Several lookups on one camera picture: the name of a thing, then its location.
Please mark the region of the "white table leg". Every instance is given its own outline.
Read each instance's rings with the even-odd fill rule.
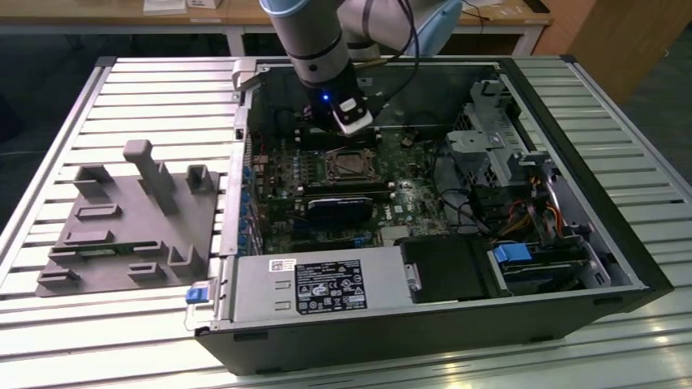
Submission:
[[[233,57],[243,57],[246,55],[246,46],[243,45],[243,26],[226,27],[226,40],[229,41],[229,49]]]
[[[541,33],[543,32],[545,27],[546,26],[543,25],[526,27],[513,55],[531,55],[531,53],[534,53],[534,48],[539,42]]]

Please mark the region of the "cpu socket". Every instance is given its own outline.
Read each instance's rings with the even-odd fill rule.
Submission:
[[[378,180],[374,166],[375,154],[371,150],[339,150],[325,155],[327,180],[354,182]]]

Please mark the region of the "white box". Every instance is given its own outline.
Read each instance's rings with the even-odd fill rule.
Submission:
[[[145,0],[145,15],[178,15],[186,13],[186,0]]]
[[[215,9],[222,0],[187,0],[187,6],[191,8],[209,8]]]

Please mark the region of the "wooden desk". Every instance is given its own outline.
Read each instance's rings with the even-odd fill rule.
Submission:
[[[273,22],[263,11],[258,0],[230,0],[229,7],[229,46],[234,56],[246,55],[243,35],[250,33],[275,33]],[[531,55],[543,28],[553,23],[551,14],[535,13],[523,0],[506,0],[497,6],[479,8],[483,21],[479,17],[462,14],[455,34],[511,34],[521,35],[513,55]],[[467,10],[477,14],[475,8]]]
[[[226,35],[231,53],[241,57],[245,34],[275,33],[259,0],[225,0],[215,10],[189,8],[182,15],[147,16],[142,9],[143,0],[0,0],[0,35],[215,33]],[[490,20],[482,25],[479,17],[465,14],[455,34],[519,35],[514,54],[530,55],[551,15],[537,14],[523,0],[481,11]]]
[[[0,35],[226,34],[230,4],[149,16],[143,0],[0,0]]]

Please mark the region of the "aluminum table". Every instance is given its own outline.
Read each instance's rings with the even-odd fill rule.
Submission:
[[[579,64],[557,57],[518,58],[518,64],[677,286],[643,309],[539,344],[237,377],[186,329],[187,288],[34,297],[38,273],[78,197],[71,180],[79,165],[103,163],[113,175],[137,173],[125,163],[122,146],[149,138],[154,158],[167,162],[173,173],[197,163],[226,172],[237,144],[235,61],[119,58],[95,68],[0,236],[0,387],[690,385],[692,190]],[[213,255],[221,247],[223,188],[226,179]],[[197,317],[210,313],[203,306]]]

